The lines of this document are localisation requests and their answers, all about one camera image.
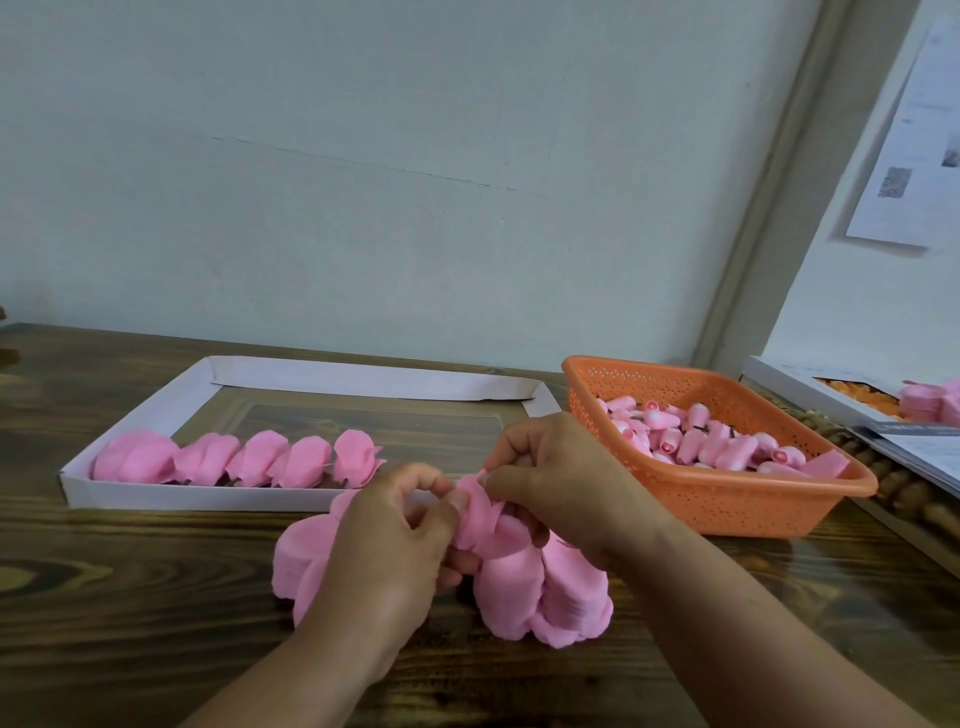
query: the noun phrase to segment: person's left hand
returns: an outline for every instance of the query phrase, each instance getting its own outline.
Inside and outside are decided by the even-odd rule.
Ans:
[[[436,504],[413,506],[415,490]],[[390,669],[423,624],[437,588],[456,586],[479,560],[449,548],[469,496],[441,471],[403,465],[375,479],[347,509],[330,550],[324,581],[295,637],[343,651],[370,682]]]

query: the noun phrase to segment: hand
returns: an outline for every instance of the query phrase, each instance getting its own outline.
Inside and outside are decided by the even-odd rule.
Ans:
[[[440,501],[410,507],[404,496],[417,489]],[[323,651],[343,650],[364,666],[368,684],[383,677],[423,624],[437,587],[476,572],[476,557],[448,549],[468,501],[429,465],[403,465],[375,479],[344,515],[323,584],[295,636]]]
[[[533,467],[523,467],[530,457]],[[672,517],[572,415],[507,427],[484,469],[491,498],[529,510],[558,536],[608,570],[638,529]]]

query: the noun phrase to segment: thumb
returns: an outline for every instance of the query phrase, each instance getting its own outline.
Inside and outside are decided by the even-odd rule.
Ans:
[[[467,491],[455,488],[440,499],[440,502],[430,507],[423,516],[417,533],[433,551],[437,560],[443,558],[446,548],[453,540],[453,534],[460,525],[460,517],[469,503],[470,495]]]
[[[535,468],[504,465],[487,473],[481,479],[481,485],[492,500],[508,500],[529,508],[532,505],[530,501],[536,479]]]

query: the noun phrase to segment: forearm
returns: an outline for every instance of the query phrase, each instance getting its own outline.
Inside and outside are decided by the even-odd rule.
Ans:
[[[615,570],[714,728],[927,725],[706,539],[662,513],[635,533]]]
[[[368,684],[347,651],[295,635],[218,692],[182,728],[335,728]]]

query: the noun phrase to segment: orange plastic basket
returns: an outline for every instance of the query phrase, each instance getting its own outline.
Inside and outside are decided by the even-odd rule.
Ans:
[[[684,409],[702,402],[711,417],[740,432],[767,432],[808,458],[834,447],[756,392],[713,372],[594,356],[570,356],[563,366],[573,415],[673,515],[700,533],[805,536],[843,496],[870,497],[876,492],[874,474],[846,453],[850,465],[834,480],[688,468],[641,455],[596,398],[630,395]]]

